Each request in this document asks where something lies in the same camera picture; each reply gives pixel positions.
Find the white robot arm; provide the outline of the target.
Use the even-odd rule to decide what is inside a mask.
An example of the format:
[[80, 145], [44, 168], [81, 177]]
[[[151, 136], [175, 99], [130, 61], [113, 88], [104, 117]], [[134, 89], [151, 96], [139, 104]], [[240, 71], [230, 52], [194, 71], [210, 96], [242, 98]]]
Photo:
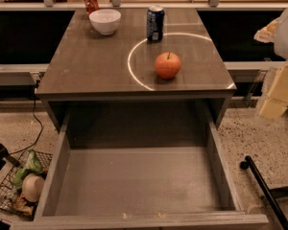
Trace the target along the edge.
[[259, 42], [273, 42], [275, 54], [286, 60], [266, 77], [267, 91], [258, 113], [262, 118], [274, 120], [288, 107], [288, 8], [280, 17], [258, 30], [253, 38]]

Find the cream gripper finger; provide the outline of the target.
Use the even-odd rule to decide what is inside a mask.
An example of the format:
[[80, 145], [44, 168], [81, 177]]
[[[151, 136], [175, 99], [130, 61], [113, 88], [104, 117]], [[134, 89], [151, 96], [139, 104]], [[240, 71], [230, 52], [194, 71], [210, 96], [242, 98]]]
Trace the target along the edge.
[[274, 19], [267, 26], [258, 30], [255, 33], [253, 38], [263, 43], [275, 42], [277, 22], [278, 22], [278, 18]]
[[275, 69], [267, 78], [268, 90], [259, 109], [259, 116], [267, 120], [280, 117], [288, 107], [288, 62]]

